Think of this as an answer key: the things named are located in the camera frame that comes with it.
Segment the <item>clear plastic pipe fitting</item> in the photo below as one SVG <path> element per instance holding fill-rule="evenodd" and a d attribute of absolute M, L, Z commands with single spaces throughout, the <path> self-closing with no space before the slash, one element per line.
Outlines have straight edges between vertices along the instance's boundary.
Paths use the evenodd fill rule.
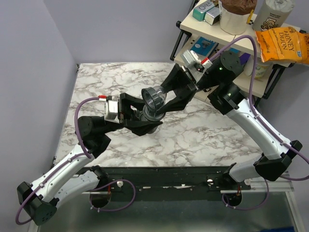
<path fill-rule="evenodd" d="M 149 121 L 160 121 L 165 113 L 158 110 L 165 105 L 167 94 L 161 86 L 143 88 L 141 96 L 144 101 L 143 114 Z"/>

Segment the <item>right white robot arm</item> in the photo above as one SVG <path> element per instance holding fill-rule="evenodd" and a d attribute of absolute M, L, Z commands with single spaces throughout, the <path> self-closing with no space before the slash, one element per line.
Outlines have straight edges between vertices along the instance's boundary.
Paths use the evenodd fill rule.
<path fill-rule="evenodd" d="M 261 148 L 256 159 L 232 164 L 222 177 L 227 189 L 234 189 L 249 178 L 262 177 L 276 181 L 299 154 L 302 144 L 291 141 L 274 129 L 250 104 L 250 99 L 233 82 L 243 67 L 234 52 L 224 51 L 208 62 L 208 68 L 199 81 L 195 81 L 186 66 L 176 64 L 161 87 L 165 93 L 174 91 L 176 97 L 158 109 L 159 113 L 183 110 L 193 96 L 207 88 L 215 88 L 208 99 L 222 115 L 236 122 Z"/>

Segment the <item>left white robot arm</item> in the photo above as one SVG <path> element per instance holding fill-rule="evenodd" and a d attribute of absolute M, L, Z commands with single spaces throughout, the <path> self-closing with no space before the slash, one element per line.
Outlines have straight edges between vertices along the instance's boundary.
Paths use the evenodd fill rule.
<path fill-rule="evenodd" d="M 142 98 L 122 93 L 117 100 L 99 95 L 80 102 L 74 114 L 78 143 L 57 165 L 31 183 L 17 187 L 20 208 L 15 222 L 24 210 L 35 225 L 45 224 L 70 197 L 84 191 L 101 191 L 107 179 L 99 168 L 92 168 L 80 177 L 74 175 L 98 158 L 109 146 L 109 132 L 123 128 L 138 136 L 153 132 L 162 124 L 154 114 L 165 104 L 165 97 L 142 90 Z"/>

